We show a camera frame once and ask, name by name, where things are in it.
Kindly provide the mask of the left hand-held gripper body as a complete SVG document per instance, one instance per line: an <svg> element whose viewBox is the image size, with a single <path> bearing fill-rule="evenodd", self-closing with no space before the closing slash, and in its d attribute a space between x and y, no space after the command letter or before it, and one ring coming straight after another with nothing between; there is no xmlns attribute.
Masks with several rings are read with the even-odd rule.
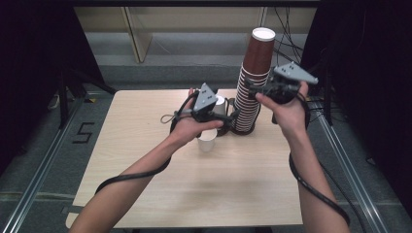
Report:
<svg viewBox="0 0 412 233"><path fill-rule="evenodd" d="M204 83L195 99L191 115L198 122L207 122L211 120L221 120L222 116L214 112L217 102L217 94L208 84Z"/></svg>

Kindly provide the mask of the dark brown double cup holder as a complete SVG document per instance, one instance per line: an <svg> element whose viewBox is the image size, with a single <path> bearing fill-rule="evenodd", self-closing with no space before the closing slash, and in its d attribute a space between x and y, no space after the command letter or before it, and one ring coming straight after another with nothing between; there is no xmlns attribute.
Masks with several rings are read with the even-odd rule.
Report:
<svg viewBox="0 0 412 233"><path fill-rule="evenodd" d="M221 137L227 132L232 132L237 135L248 135L255 130L258 114L260 113L260 104L254 103L249 107L238 107L235 98L225 98L226 115L229 116L232 112L240 110L239 117L232 122L231 125L223 126L218 129L218 136Z"/></svg>

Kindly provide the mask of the aluminium floor rail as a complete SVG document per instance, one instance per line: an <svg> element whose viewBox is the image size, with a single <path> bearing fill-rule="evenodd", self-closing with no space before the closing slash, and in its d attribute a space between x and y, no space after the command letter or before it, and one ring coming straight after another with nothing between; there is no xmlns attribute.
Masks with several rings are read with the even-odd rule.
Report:
<svg viewBox="0 0 412 233"><path fill-rule="evenodd" d="M347 181L358 200L360 208L373 233L389 233L388 227L380 215L376 205L373 203L369 193L367 192L355 166L351 162L349 155L344 149L339 137L334 128L326 120L324 106L318 101L312 102L311 107L315 108L315 112L322 126L327 139L340 163L340 166L347 178Z"/></svg>
<svg viewBox="0 0 412 233"><path fill-rule="evenodd" d="M23 224L30 208L34 203L38 191L43 185L44 180L53 162L55 161L57 153L63 144L63 140L66 137L67 132L69 131L71 124L84 101L84 98L73 100L72 107L66 121L58 125L56 131L52 134L52 140L47 147L47 151L41 156L41 160L24 191L22 193L16 192L15 194L12 192L5 193L6 200L14 200L17 203L4 226L0 228L0 233L18 233L20 230L21 225Z"/></svg>

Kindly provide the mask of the stack of brown cups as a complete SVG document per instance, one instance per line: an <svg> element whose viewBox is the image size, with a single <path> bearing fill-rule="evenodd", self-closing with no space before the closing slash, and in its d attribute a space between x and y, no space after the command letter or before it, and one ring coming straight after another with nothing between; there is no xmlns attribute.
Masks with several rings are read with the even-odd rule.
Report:
<svg viewBox="0 0 412 233"><path fill-rule="evenodd" d="M250 134L254 130L260 111L260 103L254 96L249 96L249 90L251 86L264 86L269 72L270 68L267 68L264 73L255 74L241 66L234 100L234 109L240 111L239 116L232 123L232 130L235 133Z"/></svg>

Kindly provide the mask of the stack of white cups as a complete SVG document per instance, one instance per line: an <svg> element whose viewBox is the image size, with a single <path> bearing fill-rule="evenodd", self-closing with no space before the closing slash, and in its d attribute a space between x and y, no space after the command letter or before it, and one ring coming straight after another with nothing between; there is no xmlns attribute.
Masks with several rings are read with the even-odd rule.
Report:
<svg viewBox="0 0 412 233"><path fill-rule="evenodd" d="M217 102L214 112L219 115L226 115L226 101L224 97L217 95Z"/></svg>

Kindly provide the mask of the white metal post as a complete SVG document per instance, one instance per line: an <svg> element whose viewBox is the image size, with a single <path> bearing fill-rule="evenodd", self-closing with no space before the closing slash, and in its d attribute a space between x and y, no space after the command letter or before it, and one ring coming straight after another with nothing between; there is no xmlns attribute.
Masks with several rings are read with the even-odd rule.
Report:
<svg viewBox="0 0 412 233"><path fill-rule="evenodd" d="M266 17L267 17L267 12L268 8L267 7L261 7L259 11L259 18L258 18L258 26L263 27L266 22Z"/></svg>

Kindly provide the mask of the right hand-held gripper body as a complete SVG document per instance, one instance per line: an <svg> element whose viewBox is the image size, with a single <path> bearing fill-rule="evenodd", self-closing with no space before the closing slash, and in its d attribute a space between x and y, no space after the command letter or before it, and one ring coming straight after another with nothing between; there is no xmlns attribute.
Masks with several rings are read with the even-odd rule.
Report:
<svg viewBox="0 0 412 233"><path fill-rule="evenodd" d="M259 102L272 107L288 105L296 100L303 109L304 124L308 125L310 112L303 85L317 82L317 78L293 62L274 67L269 82L258 89Z"/></svg>

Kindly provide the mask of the black metal stand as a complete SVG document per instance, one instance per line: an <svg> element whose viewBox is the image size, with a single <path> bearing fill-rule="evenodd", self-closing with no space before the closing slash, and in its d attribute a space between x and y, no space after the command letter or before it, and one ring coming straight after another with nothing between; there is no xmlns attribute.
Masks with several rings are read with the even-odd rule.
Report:
<svg viewBox="0 0 412 233"><path fill-rule="evenodd" d="M59 97L60 129L62 129L69 121L67 91L70 90L75 98L84 98L86 96L86 90L83 83L91 83L92 85L110 94L115 94L117 92L115 88L105 84L102 79L95 79L93 76L77 69L63 69L58 76L57 92Z"/></svg>
<svg viewBox="0 0 412 233"><path fill-rule="evenodd" d="M309 73L319 79L317 84L312 84L309 90L311 96L317 96L323 101L323 115L326 122L332 125L331 120L331 78L329 67L333 52L327 48L319 51L317 55L308 53L303 55L303 65Z"/></svg>

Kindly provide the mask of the black curtain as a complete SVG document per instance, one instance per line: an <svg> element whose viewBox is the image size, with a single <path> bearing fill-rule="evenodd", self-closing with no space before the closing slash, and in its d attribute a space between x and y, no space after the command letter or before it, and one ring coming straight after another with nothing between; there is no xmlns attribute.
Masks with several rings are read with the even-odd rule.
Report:
<svg viewBox="0 0 412 233"><path fill-rule="evenodd" d="M331 81L412 217L412 0L320 0L301 66Z"/></svg>
<svg viewBox="0 0 412 233"><path fill-rule="evenodd" d="M76 96L103 83L71 6L0 0L0 175L17 156L60 84Z"/></svg>

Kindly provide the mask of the white paper cup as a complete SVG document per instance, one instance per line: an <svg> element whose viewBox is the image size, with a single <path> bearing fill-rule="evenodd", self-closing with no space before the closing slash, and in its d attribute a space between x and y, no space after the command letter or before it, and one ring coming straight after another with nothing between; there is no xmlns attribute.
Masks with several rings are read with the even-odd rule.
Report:
<svg viewBox="0 0 412 233"><path fill-rule="evenodd" d="M197 138L198 148L203 152L211 151L215 146L218 131L216 129L204 130Z"/></svg>

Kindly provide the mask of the brown paper cup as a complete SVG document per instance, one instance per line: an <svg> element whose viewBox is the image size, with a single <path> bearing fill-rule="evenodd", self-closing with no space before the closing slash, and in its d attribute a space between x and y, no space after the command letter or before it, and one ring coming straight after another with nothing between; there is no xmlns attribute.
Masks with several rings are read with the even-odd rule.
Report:
<svg viewBox="0 0 412 233"><path fill-rule="evenodd" d="M269 72L276 33L266 27L252 31L242 63L243 70L252 76L263 76Z"/></svg>

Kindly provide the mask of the person's left hand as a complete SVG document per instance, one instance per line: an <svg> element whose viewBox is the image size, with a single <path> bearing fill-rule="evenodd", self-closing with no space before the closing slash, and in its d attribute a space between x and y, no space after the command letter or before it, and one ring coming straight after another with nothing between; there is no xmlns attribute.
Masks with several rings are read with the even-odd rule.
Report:
<svg viewBox="0 0 412 233"><path fill-rule="evenodd" d="M184 114L184 110L189 109L193 102L193 93L194 90L191 88L183 109L179 111L179 120L166 139L169 147L173 150L183 147L205 130L217 129L223 126L221 120L198 122L191 116L191 114Z"/></svg>

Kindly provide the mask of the white panel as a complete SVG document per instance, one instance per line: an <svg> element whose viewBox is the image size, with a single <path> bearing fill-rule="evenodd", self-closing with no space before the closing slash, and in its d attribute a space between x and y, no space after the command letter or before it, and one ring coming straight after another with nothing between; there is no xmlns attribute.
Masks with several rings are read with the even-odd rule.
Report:
<svg viewBox="0 0 412 233"><path fill-rule="evenodd" d="M136 62L143 63L146 59L153 34L146 30L134 7L122 7L121 11Z"/></svg>

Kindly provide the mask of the person's right hand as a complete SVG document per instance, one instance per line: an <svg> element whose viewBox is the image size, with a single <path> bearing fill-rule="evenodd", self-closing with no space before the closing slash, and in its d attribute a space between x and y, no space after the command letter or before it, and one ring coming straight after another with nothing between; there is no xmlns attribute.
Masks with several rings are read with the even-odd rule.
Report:
<svg viewBox="0 0 412 233"><path fill-rule="evenodd" d="M277 104L261 93L256 94L256 99L273 112L287 140L297 140L307 136L305 111L297 97L287 104Z"/></svg>

